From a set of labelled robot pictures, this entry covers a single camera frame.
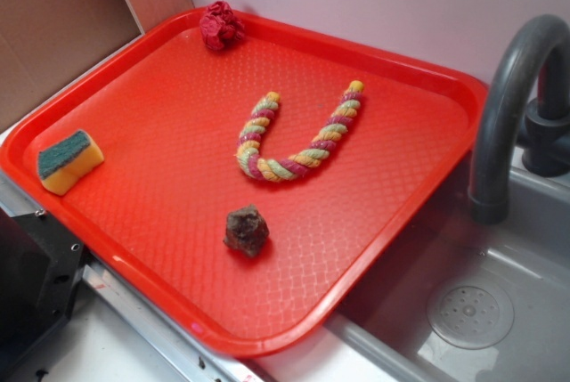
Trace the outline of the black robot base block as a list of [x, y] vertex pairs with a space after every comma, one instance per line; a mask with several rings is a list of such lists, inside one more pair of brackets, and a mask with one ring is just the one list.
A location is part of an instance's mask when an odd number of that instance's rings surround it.
[[69, 321], [84, 244], [52, 215], [1, 213], [1, 379]]

